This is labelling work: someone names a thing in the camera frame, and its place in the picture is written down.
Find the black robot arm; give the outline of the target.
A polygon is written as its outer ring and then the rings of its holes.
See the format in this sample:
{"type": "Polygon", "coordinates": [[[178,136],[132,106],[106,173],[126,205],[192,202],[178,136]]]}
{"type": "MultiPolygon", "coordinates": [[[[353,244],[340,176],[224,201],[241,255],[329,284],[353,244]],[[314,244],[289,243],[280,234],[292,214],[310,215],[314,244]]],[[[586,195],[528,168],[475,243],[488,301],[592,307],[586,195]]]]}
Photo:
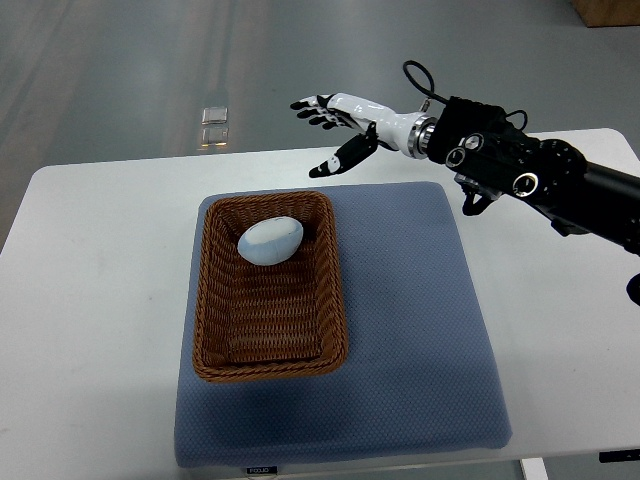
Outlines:
{"type": "Polygon", "coordinates": [[[336,93],[290,107],[311,125],[356,133],[310,170],[312,178],[345,173],[383,147],[453,171],[465,195],[466,216],[483,213],[506,194],[541,213],[562,236],[594,234],[639,252],[638,177],[590,163],[564,140],[526,135],[499,106],[452,97],[435,118],[424,110],[398,114],[336,93]]]}

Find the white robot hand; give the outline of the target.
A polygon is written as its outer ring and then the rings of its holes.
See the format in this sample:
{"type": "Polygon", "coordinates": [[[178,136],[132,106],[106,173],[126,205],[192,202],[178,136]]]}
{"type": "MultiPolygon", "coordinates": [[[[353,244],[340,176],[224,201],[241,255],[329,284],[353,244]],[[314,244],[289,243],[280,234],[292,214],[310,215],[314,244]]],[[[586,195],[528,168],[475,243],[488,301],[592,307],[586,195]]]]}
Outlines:
{"type": "Polygon", "coordinates": [[[298,118],[309,119],[310,125],[322,126],[324,130],[338,127],[353,129],[355,125],[365,131],[348,140],[328,160],[312,168],[310,178],[340,175],[353,169],[377,150],[378,143],[410,158],[427,157],[431,116],[426,112],[396,113],[387,106],[344,93],[308,96],[292,102],[290,108],[297,110],[298,118]],[[330,101],[331,110],[327,109],[330,101]]]}

